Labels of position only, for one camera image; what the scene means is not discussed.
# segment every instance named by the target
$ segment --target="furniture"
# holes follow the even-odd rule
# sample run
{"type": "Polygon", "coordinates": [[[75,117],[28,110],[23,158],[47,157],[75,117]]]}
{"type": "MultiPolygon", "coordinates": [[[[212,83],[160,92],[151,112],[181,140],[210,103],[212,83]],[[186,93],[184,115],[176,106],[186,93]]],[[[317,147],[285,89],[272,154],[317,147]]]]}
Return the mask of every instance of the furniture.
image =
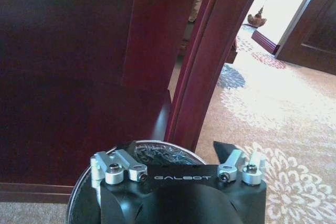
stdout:
{"type": "Polygon", "coordinates": [[[92,153],[164,139],[193,0],[2,1],[1,200],[66,202],[92,153]]]}

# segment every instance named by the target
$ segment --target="bolt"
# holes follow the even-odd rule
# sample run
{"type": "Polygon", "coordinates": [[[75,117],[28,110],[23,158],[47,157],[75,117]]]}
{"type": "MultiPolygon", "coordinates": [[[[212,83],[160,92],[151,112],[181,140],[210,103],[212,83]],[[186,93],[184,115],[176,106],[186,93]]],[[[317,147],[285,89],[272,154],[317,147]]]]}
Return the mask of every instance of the bolt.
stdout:
{"type": "Polygon", "coordinates": [[[114,163],[114,164],[109,165],[109,169],[108,169],[109,172],[115,173],[115,172],[118,172],[119,170],[120,170],[119,164],[114,163]]]}
{"type": "Polygon", "coordinates": [[[247,173],[256,173],[258,170],[258,167],[255,164],[248,164],[246,166],[246,172],[247,173]]]}
{"type": "Polygon", "coordinates": [[[140,176],[139,176],[139,180],[140,180],[140,182],[145,182],[145,181],[147,180],[147,178],[148,178],[148,175],[145,174],[145,173],[142,173],[142,174],[140,174],[140,176]]]}
{"type": "Polygon", "coordinates": [[[219,180],[222,181],[223,183],[228,183],[230,178],[230,174],[229,173],[221,173],[219,175],[219,180]]]}

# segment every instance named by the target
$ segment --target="white wall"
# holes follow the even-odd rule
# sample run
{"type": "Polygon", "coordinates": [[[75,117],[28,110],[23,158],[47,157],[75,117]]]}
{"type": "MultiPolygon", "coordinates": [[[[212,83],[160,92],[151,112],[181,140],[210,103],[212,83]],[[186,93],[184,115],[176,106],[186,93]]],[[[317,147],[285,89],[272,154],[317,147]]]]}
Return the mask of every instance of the white wall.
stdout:
{"type": "MultiPolygon", "coordinates": [[[[254,0],[248,13],[255,15],[262,7],[264,1],[254,0]]],[[[258,31],[275,44],[278,44],[302,1],[267,0],[263,12],[263,18],[266,18],[267,21],[262,27],[258,28],[258,31]]]]}

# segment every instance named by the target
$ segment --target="baseboard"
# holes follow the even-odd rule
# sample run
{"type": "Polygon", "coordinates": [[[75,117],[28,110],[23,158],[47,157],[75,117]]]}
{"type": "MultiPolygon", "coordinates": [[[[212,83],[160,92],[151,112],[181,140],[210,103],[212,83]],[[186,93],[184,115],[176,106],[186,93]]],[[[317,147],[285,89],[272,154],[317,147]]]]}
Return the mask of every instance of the baseboard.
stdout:
{"type": "Polygon", "coordinates": [[[0,183],[0,201],[67,203],[72,186],[0,183]]]}
{"type": "Polygon", "coordinates": [[[270,54],[275,55],[280,47],[280,45],[275,44],[273,41],[265,37],[262,33],[258,30],[255,30],[252,34],[252,39],[261,45],[266,51],[270,54]]]}

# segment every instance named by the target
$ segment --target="floral carpet pattern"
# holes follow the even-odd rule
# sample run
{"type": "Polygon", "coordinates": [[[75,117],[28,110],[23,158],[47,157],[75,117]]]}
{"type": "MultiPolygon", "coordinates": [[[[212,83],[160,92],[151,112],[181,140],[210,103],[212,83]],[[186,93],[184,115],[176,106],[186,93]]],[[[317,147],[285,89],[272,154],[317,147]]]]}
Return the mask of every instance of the floral carpet pattern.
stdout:
{"type": "Polygon", "coordinates": [[[310,173],[295,157],[288,157],[278,148],[264,148],[256,142],[237,147],[248,156],[257,151],[266,157],[266,214],[270,223],[336,221],[336,196],[331,186],[320,176],[310,173]]]}
{"type": "Polygon", "coordinates": [[[196,153],[212,141],[266,156],[266,223],[336,223],[336,76],[277,60],[244,25],[220,74],[196,153]]]}

